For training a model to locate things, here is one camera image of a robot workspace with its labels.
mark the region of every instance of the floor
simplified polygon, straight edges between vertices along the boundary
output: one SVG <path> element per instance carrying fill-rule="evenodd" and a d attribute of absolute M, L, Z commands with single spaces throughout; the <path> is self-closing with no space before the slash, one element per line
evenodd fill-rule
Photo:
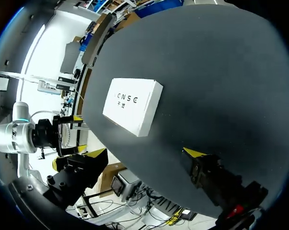
<path fill-rule="evenodd" d="M 99 141 L 99 139 L 94 135 L 93 132 L 88 131 L 88 141 L 87 141 L 87 150 L 88 151 L 94 151 L 94 150 L 98 150 L 101 148 L 104 148 L 104 145 Z M 109 164 L 112 163 L 117 163 L 120 162 L 112 153 L 108 152 L 108 160 L 109 160 Z M 93 189 L 86 189 L 85 193 L 86 195 L 92 195 L 92 194 L 96 194 L 98 193 L 98 189 L 96 187 L 94 187 Z M 98 204 L 93 205 L 94 210 L 97 212 L 97 214 L 102 214 L 104 212 L 110 211 L 114 208 L 116 208 L 117 206 L 119 206 L 119 204 L 122 204 L 122 202 L 120 202 L 119 198 L 116 195 L 108 195 L 106 197 L 103 198 L 99 198 L 99 197 L 94 197 L 91 198 L 90 203 L 94 203 L 94 202 L 99 202 Z M 129 229 L 130 230 L 138 230 L 143 226 L 143 223 L 141 221 L 137 221 L 136 220 L 132 220 L 137 218 L 137 213 L 140 213 L 140 209 L 136 209 L 135 210 L 135 214 L 132 213 L 128 213 L 124 216 L 122 216 L 121 218 L 116 219 L 114 222 L 121 222 L 120 224 L 122 226 L 124 226 L 125 228 L 131 226 Z M 211 217 L 207 217 L 204 215 L 200 215 L 198 214 L 193 221 L 181 221 L 179 223 L 177 223 L 177 226 L 161 226 L 159 227 L 159 229 L 163 229 L 163 230 L 207 230 L 211 227 L 213 227 L 215 225 L 215 219 L 211 218 Z M 149 230 L 153 228 L 153 226 L 147 226 L 145 228 L 143 228 L 142 230 Z"/>

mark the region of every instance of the screw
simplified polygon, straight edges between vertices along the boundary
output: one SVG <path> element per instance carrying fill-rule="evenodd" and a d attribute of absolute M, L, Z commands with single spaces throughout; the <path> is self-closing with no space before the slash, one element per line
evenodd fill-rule
<path fill-rule="evenodd" d="M 60 182 L 60 183 L 59 183 L 59 187 L 60 187 L 61 189 L 63 189 L 65 186 L 66 186 L 66 183 L 64 183 L 64 182 Z"/>
<path fill-rule="evenodd" d="M 27 191 L 32 191 L 33 189 L 34 187 L 31 184 L 29 184 L 26 188 Z"/>
<path fill-rule="evenodd" d="M 53 178 L 52 175 L 48 175 L 48 176 L 47 176 L 47 182 L 48 182 L 49 184 L 54 184 L 54 183 L 55 183 L 55 180 L 54 180 L 54 178 Z"/>

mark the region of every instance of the wall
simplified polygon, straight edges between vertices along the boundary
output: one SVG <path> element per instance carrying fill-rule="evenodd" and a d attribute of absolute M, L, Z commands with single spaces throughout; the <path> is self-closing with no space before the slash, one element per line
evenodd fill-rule
<path fill-rule="evenodd" d="M 82 8 L 74 8 L 74 5 L 77 2 L 79 1 L 78 0 L 66 0 L 58 7 L 58 11 L 68 12 L 73 15 L 78 15 L 78 16 L 81 16 L 82 18 L 86 18 L 86 19 L 89 19 L 90 21 L 96 22 L 97 19 L 100 17 L 100 15 L 92 11 L 82 9 Z"/>
<path fill-rule="evenodd" d="M 53 17 L 57 1 L 0 1 L 0 71 L 20 72 L 27 51 L 42 24 L 47 24 Z M 0 122 L 11 121 L 13 103 L 15 102 L 17 79 L 10 79 L 8 90 L 0 92 Z M 0 152 L 0 180 L 8 184 L 17 177 L 17 155 L 9 158 Z"/>
<path fill-rule="evenodd" d="M 29 61 L 26 74 L 43 76 L 52 79 L 58 79 L 60 68 L 65 55 L 66 44 L 73 41 L 75 36 L 82 37 L 84 31 L 89 25 L 89 20 L 75 20 L 72 15 L 63 15 L 56 13 L 50 23 L 47 25 L 39 43 L 37 44 L 32 57 Z M 37 111 L 60 111 L 62 99 L 60 95 L 37 91 L 37 83 L 25 81 L 22 93 L 22 101 L 29 105 L 29 113 Z M 38 114 L 34 116 L 33 121 L 39 119 L 52 119 L 53 115 Z M 30 154 L 29 161 L 33 169 L 39 170 L 43 180 L 50 174 L 55 174 L 51 167 L 52 160 L 57 154 L 46 156 L 45 160 L 38 160 L 40 151 L 36 154 Z"/>
<path fill-rule="evenodd" d="M 23 6 L 19 5 L 14 12 L 11 12 L 10 22 L 6 27 L 1 28 L 0 71 L 20 72 L 38 28 L 43 24 L 47 24 L 52 18 L 55 13 L 54 7 L 54 4 L 45 4 L 41 0 L 37 0 Z M 8 66 L 4 64 L 5 60 L 9 60 Z M 10 80 L 9 91 L 0 92 L 0 121 L 11 112 L 12 105 L 15 102 L 17 85 L 17 81 Z"/>

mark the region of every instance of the logo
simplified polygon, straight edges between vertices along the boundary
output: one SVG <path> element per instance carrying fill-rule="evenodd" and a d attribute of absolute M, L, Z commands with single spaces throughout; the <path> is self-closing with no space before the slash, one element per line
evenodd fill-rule
<path fill-rule="evenodd" d="M 126 100 L 128 102 L 132 100 L 134 103 L 137 103 L 137 100 L 138 100 L 138 97 L 132 97 L 131 95 L 126 95 L 123 93 L 118 93 L 116 97 L 122 100 Z"/>

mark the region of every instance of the wire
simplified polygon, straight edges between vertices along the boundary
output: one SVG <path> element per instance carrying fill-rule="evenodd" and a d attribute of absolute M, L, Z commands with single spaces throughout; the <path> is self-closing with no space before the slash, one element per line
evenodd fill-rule
<path fill-rule="evenodd" d="M 130 213 L 133 214 L 133 215 L 141 215 L 141 213 L 142 213 L 142 208 L 139 207 L 139 210 L 140 210 L 140 213 L 136 213 L 135 211 L 131 211 Z"/>
<path fill-rule="evenodd" d="M 196 224 L 203 223 L 203 222 L 207 222 L 207 221 L 212 221 L 212 220 L 214 220 L 214 219 L 209 219 L 209 220 L 200 221 L 200 222 L 195 223 L 195 224 L 193 224 L 193 225 L 191 225 L 191 226 L 195 226 Z"/>
<path fill-rule="evenodd" d="M 162 224 L 165 224 L 164 226 L 167 225 L 167 221 L 164 221 L 163 223 L 161 223 L 160 225 L 154 226 L 154 225 L 149 225 L 149 226 L 153 226 L 153 228 L 147 229 L 147 230 L 151 230 L 151 229 L 155 229 L 155 228 L 162 228 L 164 226 L 162 226 Z"/>
<path fill-rule="evenodd" d="M 127 207 L 135 206 L 135 205 L 137 204 L 137 202 L 138 202 L 139 200 L 141 200 L 141 199 L 142 199 L 142 196 L 141 196 L 140 199 L 133 200 L 132 202 L 136 201 L 136 203 L 133 204 L 133 205 L 127 205 L 127 204 L 122 204 L 122 205 L 120 205 L 120 204 L 118 204 L 118 203 L 113 202 L 113 204 L 118 204 L 118 205 L 120 205 L 120 206 L 118 206 L 118 207 L 116 207 L 116 208 L 114 208 L 114 209 L 112 209 L 112 210 L 110 210 L 110 211 L 108 211 L 108 212 L 105 212 L 105 213 L 103 213 L 103 214 L 101 214 L 101 215 L 104 215 L 104 214 L 107 214 L 107 213 L 109 213 L 109 212 L 112 212 L 112 211 L 114 211 L 114 210 L 116 210 L 116 209 L 118 209 L 118 208 L 120 208 L 120 207 L 122 207 L 122 206 L 127 206 Z M 104 202 L 104 203 L 107 203 L 107 202 L 105 202 L 105 201 L 100 201 L 100 202 L 90 203 L 90 205 L 98 204 L 98 203 L 103 203 L 103 202 Z"/>
<path fill-rule="evenodd" d="M 119 221 L 119 222 L 112 222 L 111 224 L 107 224 L 106 226 L 112 225 L 112 224 L 120 224 L 120 223 L 123 223 L 123 222 L 128 222 L 128 221 L 136 220 L 136 219 L 139 219 L 140 217 L 141 217 L 141 216 L 139 216 L 139 217 L 137 217 L 137 218 L 129 219 L 129 220 L 123 220 L 123 221 Z"/>
<path fill-rule="evenodd" d="M 185 222 L 186 222 L 186 220 L 184 220 L 182 224 L 177 224 L 177 223 L 178 223 L 178 222 L 177 222 L 177 223 L 174 224 L 174 225 L 176 225 L 176 226 L 180 226 L 180 225 L 183 225 Z"/>
<path fill-rule="evenodd" d="M 155 220 L 158 220 L 158 221 L 165 221 L 165 220 L 163 220 L 163 219 L 157 219 L 157 218 L 155 218 L 155 217 L 151 214 L 150 211 L 149 211 L 149 214 L 150 214 L 150 216 L 153 217 Z"/>

